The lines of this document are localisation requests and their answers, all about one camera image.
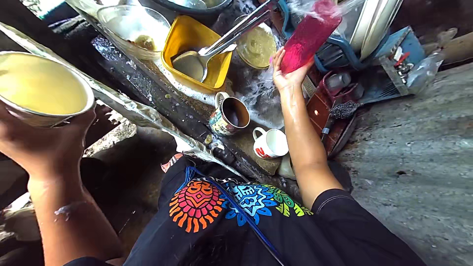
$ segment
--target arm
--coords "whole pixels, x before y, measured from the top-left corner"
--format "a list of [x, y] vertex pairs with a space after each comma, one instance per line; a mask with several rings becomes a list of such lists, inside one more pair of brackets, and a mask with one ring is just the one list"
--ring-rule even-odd
[[56, 128], [29, 126], [0, 101], [0, 151], [30, 175], [46, 266], [79, 257], [103, 261], [123, 255], [120, 241], [97, 204], [82, 186], [79, 161], [94, 110]]
[[322, 192], [343, 187], [328, 168], [325, 148], [310, 123], [302, 95], [302, 81], [313, 62], [283, 75], [280, 64], [284, 54], [283, 47], [274, 56], [273, 80], [281, 95], [289, 153], [302, 201], [306, 208], [311, 209], [315, 199]]

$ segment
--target plastic bag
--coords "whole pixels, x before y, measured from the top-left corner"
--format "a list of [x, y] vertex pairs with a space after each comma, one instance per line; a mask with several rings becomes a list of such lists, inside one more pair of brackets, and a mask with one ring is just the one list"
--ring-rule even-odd
[[341, 21], [342, 16], [332, 0], [316, 1], [284, 45], [282, 73], [293, 72], [307, 64]]
[[434, 80], [444, 59], [442, 50], [436, 50], [414, 66], [407, 78], [409, 90], [415, 94], [424, 90]]

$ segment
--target colorful graphic print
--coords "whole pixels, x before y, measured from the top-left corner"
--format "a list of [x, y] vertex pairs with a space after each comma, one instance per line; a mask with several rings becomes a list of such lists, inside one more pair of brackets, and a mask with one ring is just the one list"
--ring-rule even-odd
[[185, 231], [193, 230], [197, 233], [207, 227], [207, 223], [213, 223], [222, 211], [224, 202], [220, 196], [221, 192], [206, 181], [191, 181], [181, 190], [174, 194], [169, 206], [169, 216], [177, 222], [179, 227], [185, 226]]
[[[268, 207], [275, 206], [276, 202], [272, 199], [273, 195], [268, 193], [269, 189], [267, 187], [260, 184], [236, 185], [226, 183], [226, 185], [227, 190], [233, 195], [238, 205], [244, 212], [253, 217], [256, 224], [260, 222], [260, 215], [272, 215]], [[246, 223], [245, 217], [229, 203], [224, 195], [220, 197], [225, 200], [222, 206], [230, 209], [225, 218], [232, 219], [236, 217], [238, 225], [244, 225]]]
[[271, 156], [267, 155], [266, 153], [264, 153], [263, 151], [263, 148], [256, 148], [256, 153], [263, 159], [270, 159]]
[[273, 194], [273, 198], [271, 200], [274, 200], [279, 203], [279, 206], [276, 207], [276, 209], [282, 213], [282, 215], [289, 217], [290, 212], [289, 209], [294, 209], [294, 212], [296, 213], [297, 216], [303, 216], [304, 214], [307, 215], [312, 215], [314, 214], [311, 212], [309, 209], [307, 209], [304, 206], [301, 206], [297, 202], [295, 202], [293, 199], [289, 197], [284, 191], [280, 190], [279, 188], [271, 185], [263, 185], [268, 188], [268, 193]]

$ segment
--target patterned mug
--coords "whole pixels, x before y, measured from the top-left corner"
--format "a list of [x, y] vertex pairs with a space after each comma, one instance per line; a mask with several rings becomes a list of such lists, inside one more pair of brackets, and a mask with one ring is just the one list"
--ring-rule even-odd
[[[256, 137], [257, 131], [262, 135]], [[263, 128], [257, 127], [253, 129], [253, 138], [253, 150], [260, 158], [273, 159], [284, 156], [289, 151], [286, 135], [279, 129], [265, 131]]]
[[250, 123], [250, 113], [246, 106], [226, 92], [216, 94], [215, 108], [209, 124], [212, 131], [220, 137], [234, 135]]

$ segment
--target gray concrete wall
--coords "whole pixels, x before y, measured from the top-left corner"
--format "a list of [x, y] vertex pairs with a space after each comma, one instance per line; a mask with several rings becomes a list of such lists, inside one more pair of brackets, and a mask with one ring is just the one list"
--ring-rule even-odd
[[428, 265], [473, 265], [473, 64], [358, 119], [337, 157], [353, 196]]

